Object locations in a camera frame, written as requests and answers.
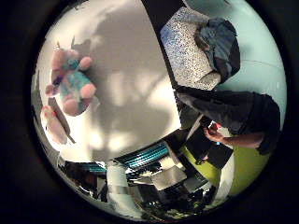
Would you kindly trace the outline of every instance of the white table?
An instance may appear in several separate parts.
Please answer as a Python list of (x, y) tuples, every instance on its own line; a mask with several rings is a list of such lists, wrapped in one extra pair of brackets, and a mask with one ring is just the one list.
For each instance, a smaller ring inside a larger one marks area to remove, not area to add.
[(77, 49), (93, 58), (86, 72), (97, 87), (89, 108), (65, 115), (75, 144), (52, 146), (67, 161), (107, 161), (146, 147), (180, 127), (175, 97), (150, 19), (139, 0), (90, 0), (53, 25), (36, 66), (43, 90), (51, 54)]

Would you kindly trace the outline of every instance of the stuffed animal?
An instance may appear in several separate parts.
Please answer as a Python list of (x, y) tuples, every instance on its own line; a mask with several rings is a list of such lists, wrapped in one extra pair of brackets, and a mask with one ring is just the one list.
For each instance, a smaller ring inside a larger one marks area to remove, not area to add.
[(49, 97), (60, 94), (63, 111), (69, 116), (83, 113), (90, 104), (96, 88), (80, 71), (91, 66), (92, 58), (80, 59), (73, 49), (58, 48), (51, 62), (51, 84), (46, 88)]
[(67, 135), (51, 106), (45, 105), (42, 107), (40, 118), (52, 140), (57, 144), (65, 145), (67, 143)]

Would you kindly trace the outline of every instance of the bag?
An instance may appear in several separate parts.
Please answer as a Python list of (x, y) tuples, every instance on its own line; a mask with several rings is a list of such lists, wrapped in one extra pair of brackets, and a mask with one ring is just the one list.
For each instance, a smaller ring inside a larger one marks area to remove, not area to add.
[(194, 38), (207, 43), (208, 48), (203, 48), (203, 51), (210, 66), (220, 73), (221, 83), (239, 71), (240, 51), (235, 28), (229, 21), (210, 19), (205, 27), (195, 33)]

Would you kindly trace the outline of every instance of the pillow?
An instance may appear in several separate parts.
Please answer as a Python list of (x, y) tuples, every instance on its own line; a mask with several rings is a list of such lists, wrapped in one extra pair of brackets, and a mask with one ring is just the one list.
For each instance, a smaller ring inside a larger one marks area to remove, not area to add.
[(208, 74), (212, 68), (194, 41), (197, 26), (207, 23), (208, 19), (208, 16), (182, 7), (160, 32), (175, 80), (181, 86), (212, 90), (220, 82), (219, 74)]

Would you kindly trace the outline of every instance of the person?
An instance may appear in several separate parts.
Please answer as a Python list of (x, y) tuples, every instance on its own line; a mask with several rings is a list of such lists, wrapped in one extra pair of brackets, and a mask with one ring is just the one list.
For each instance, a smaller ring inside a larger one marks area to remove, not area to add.
[(256, 148), (261, 155), (272, 152), (280, 135), (279, 107), (271, 96), (249, 91), (203, 91), (176, 87), (185, 105), (227, 128), (224, 137), (215, 125), (205, 127), (205, 136), (224, 145)]

